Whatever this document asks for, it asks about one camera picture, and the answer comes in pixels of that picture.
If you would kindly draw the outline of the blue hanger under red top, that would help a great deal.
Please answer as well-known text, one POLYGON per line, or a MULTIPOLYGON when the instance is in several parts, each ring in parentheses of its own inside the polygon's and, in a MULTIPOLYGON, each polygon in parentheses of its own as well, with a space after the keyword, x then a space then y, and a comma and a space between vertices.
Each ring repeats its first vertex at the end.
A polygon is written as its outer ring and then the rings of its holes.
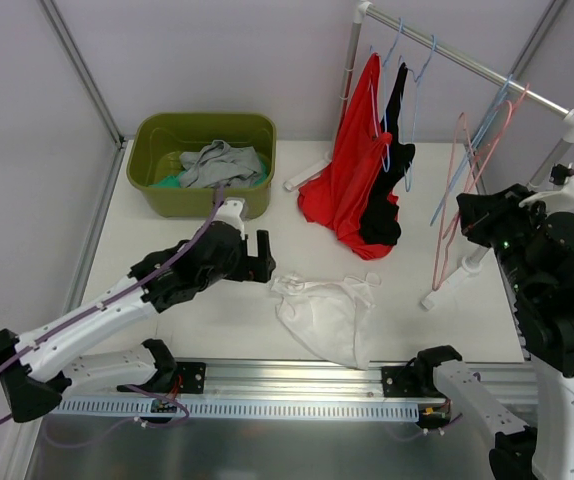
MULTIPOLYGON (((388 133, 388 116, 387 116, 387 106, 389 102, 389 97, 387 96, 387 76, 388 76, 388 67, 391 61, 392 54, 398 44, 399 38, 402 34, 404 28, 404 21, 401 17, 398 18, 398 29, 396 36, 394 38, 393 44, 391 45, 390 49, 388 50, 387 54, 381 59, 381 72, 380 72, 380 93, 382 95, 382 131, 384 133, 388 133)), ((389 148, 385 148, 385 153, 381 158, 382 163, 382 171, 384 173, 388 173, 391 167, 391 155, 389 153, 389 148)))

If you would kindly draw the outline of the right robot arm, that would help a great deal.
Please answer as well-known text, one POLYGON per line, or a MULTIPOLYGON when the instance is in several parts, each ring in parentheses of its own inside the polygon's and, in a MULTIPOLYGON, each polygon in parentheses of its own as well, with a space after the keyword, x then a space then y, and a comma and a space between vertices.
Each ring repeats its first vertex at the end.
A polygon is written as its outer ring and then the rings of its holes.
POLYGON ((536 377, 538 423, 507 410, 451 346, 422 350, 411 371, 423 395, 453 402, 480 433, 497 479, 574 479, 574 213, 513 185, 457 198, 462 234, 491 249, 514 294, 536 377))

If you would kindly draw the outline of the olive green plastic basin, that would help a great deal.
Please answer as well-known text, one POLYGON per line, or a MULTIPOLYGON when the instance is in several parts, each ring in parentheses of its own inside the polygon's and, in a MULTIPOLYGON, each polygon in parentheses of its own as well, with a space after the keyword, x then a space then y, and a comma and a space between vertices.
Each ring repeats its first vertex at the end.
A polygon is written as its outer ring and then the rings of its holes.
POLYGON ((247 216, 267 210, 275 172, 276 126, 261 114, 224 112, 159 113, 143 121, 137 131, 126 167, 127 178, 151 209, 168 218, 203 218, 211 207, 209 188, 163 187, 183 171, 180 156, 199 152, 214 140, 232 147, 252 147, 263 164, 264 179, 248 188, 228 187, 227 197, 246 200, 247 216))

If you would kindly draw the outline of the pink wire hanger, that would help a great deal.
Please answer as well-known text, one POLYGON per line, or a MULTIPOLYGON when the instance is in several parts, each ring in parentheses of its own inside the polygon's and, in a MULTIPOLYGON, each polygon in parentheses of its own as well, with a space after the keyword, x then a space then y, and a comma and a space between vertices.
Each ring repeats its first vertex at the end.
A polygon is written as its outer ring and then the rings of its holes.
MULTIPOLYGON (((526 96, 525 93, 521 93, 518 96, 518 99, 516 101, 512 101, 509 99, 509 95, 507 95, 507 99, 500 105, 497 113, 499 111, 504 110, 506 115, 504 120, 501 122, 501 127, 500 130, 493 135, 493 138, 486 143, 485 145, 482 144, 480 147, 476 150, 476 152, 474 153, 474 157, 473 160, 471 161, 471 163, 469 165, 467 165, 466 167, 469 168, 468 173, 467 173, 467 177, 466 177, 466 182, 465 185, 463 187, 463 192, 464 193, 470 193, 471 190, 477 186, 477 184, 479 183, 481 176, 482 176, 482 172, 485 170, 487 164, 489 163, 490 159, 492 158, 492 155, 494 154, 494 151, 498 145, 498 143, 501 141, 506 129, 509 127, 509 125, 512 122, 512 118, 515 114, 515 112, 520 108, 521 104, 523 103, 524 97, 526 96)), ((471 135, 470 135, 470 140, 468 143, 465 143, 465 139, 464 136, 461 136, 460 139, 463 139, 464 143, 464 149, 466 146, 470 146, 471 143, 471 135)), ((430 221, 430 225, 433 225, 436 221, 437 218, 440 218, 440 214, 439 214, 439 208, 442 206, 442 201, 439 202, 439 205, 432 217, 432 220, 430 221)), ((449 222, 449 226, 452 227, 452 231, 449 235, 449 238, 451 240, 451 245, 454 241, 455 235, 456 235, 456 230, 457 230, 457 222, 460 218, 459 215, 459 211, 456 211, 456 213, 454 214, 454 216, 452 217, 452 219, 449 222)))

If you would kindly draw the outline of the black tank top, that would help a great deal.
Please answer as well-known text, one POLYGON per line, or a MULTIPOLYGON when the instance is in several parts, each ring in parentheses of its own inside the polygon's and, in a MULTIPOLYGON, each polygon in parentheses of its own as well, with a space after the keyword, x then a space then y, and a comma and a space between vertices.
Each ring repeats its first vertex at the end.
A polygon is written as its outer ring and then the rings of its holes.
POLYGON ((404 86, 408 75, 405 63, 399 66, 396 81, 388 101, 381 126, 392 135, 388 147, 390 167, 387 172, 381 170, 371 188, 366 209, 360 219, 359 234, 367 245, 395 246, 402 234, 397 216, 399 206, 394 198, 396 184, 404 178, 410 169, 416 147, 414 144, 402 144, 399 141, 398 118, 404 95, 404 86))

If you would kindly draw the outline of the grey tank top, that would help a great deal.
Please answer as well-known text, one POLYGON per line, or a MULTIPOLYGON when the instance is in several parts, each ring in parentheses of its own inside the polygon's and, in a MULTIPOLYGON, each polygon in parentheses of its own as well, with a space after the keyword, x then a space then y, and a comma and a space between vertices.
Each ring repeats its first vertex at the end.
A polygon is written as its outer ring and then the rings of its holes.
POLYGON ((199 152, 183 152, 179 159, 182 188, 251 188, 267 177, 253 147, 233 147, 223 140, 214 140, 199 152))

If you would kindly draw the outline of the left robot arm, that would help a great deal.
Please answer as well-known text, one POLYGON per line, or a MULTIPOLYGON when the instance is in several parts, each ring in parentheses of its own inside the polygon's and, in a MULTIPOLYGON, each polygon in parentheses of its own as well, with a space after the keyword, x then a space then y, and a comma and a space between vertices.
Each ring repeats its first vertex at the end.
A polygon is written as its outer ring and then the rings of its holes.
POLYGON ((176 362, 161 340, 125 352, 89 350, 127 327, 192 301, 221 281, 266 283, 276 268, 268 231, 248 252, 241 223, 216 219, 178 244, 147 254, 103 294, 37 329, 0 330, 0 385, 8 419, 41 418, 76 391, 131 385, 160 393, 174 382, 176 362))

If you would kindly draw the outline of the red tank top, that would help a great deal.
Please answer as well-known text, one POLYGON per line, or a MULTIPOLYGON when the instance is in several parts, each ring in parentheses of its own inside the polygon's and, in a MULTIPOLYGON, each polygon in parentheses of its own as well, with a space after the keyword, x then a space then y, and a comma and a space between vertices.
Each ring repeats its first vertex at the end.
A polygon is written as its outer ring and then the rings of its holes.
POLYGON ((363 260, 387 256, 392 248, 369 244, 361 234, 370 190, 392 142, 378 117, 381 61, 369 57, 341 121, 331 163, 299 188, 297 205, 309 223, 331 230, 336 239, 363 260))

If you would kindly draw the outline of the green tank top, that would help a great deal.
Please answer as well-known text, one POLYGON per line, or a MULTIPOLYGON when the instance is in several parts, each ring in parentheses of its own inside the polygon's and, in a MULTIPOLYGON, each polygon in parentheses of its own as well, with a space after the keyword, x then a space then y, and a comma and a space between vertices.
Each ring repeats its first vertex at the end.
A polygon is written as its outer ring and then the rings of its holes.
POLYGON ((201 160, 189 170, 169 175, 152 187, 159 188, 251 188, 267 179, 268 170, 258 156, 201 160))

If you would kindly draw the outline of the white tank top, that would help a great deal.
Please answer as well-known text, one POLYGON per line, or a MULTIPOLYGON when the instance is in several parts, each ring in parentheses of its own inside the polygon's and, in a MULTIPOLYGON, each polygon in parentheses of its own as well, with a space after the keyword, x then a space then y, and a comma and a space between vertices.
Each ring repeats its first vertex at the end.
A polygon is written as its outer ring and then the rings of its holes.
POLYGON ((372 349, 370 315, 380 277, 369 272, 340 281, 309 281, 296 274, 276 278, 276 316, 292 337, 321 360, 365 370, 372 349))

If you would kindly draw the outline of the white metal clothes rack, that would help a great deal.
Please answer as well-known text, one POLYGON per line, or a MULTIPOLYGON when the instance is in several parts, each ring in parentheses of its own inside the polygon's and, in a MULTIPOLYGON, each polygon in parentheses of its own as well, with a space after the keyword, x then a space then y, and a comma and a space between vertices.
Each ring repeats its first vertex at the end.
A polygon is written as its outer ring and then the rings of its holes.
MULTIPOLYGON (((553 3, 546 10, 544 17, 541 19, 539 26, 537 26, 535 33, 532 35, 531 40, 527 47, 535 42, 536 34, 543 30, 545 27, 549 28, 551 22, 545 25, 545 20, 549 16, 556 17, 560 12, 559 10, 563 6, 563 1, 553 1, 553 3)), ((372 18, 379 23, 395 30, 398 29, 398 19, 393 16, 386 14, 384 11, 380 10, 374 6, 370 1, 358 1, 355 7, 354 19, 352 23, 352 29, 350 34, 350 39, 347 48, 346 60, 344 65, 344 74, 341 83, 341 93, 340 93, 340 113, 338 120, 338 129, 340 127, 343 116, 346 112, 349 98, 349 89, 353 76, 356 53, 358 49, 358 43, 360 39, 360 33, 363 21, 366 17, 372 18)), ((416 27, 405 26, 403 28, 402 34, 407 38, 413 40, 414 42, 423 45, 430 49, 431 39, 430 35, 421 32, 416 27)), ((473 59, 469 55, 461 52, 453 46, 437 41, 437 47, 434 54, 438 54, 447 60, 459 65, 460 67, 476 74, 477 76, 501 87, 503 83, 507 80, 508 76, 503 76, 500 73, 495 72, 491 68, 483 65, 479 61, 473 59)), ((560 117, 564 124, 568 126, 568 131, 561 137, 558 143, 554 146, 552 151, 548 154, 546 159, 541 163, 536 172, 532 175, 531 179, 527 182, 527 188, 532 190, 538 190, 544 180, 546 173, 549 172, 556 163, 560 163, 565 154, 570 150, 572 145, 574 145, 574 109, 566 109, 555 102, 542 97, 541 95, 531 91, 530 87, 523 86, 515 80, 510 80, 508 84, 508 92, 513 93, 525 93, 526 98, 535 102, 542 107, 545 107, 550 112, 556 114, 560 117)), ((318 163, 308 167, 306 170, 302 171, 298 175, 286 180, 283 183, 285 190, 292 192, 297 188, 304 185, 307 181, 318 176, 325 167, 327 167, 332 160, 332 150, 328 151, 322 160, 318 163)), ((435 306, 440 303, 444 303, 449 295, 453 295, 456 290, 470 278, 475 278, 479 275, 482 267, 480 266, 483 258, 486 256, 489 249, 483 247, 477 247, 472 254, 467 257, 463 257, 460 260, 459 267, 454 273, 449 275, 444 281, 442 286, 437 292, 431 292, 423 298, 420 302, 422 307, 426 311, 430 311, 435 306)))

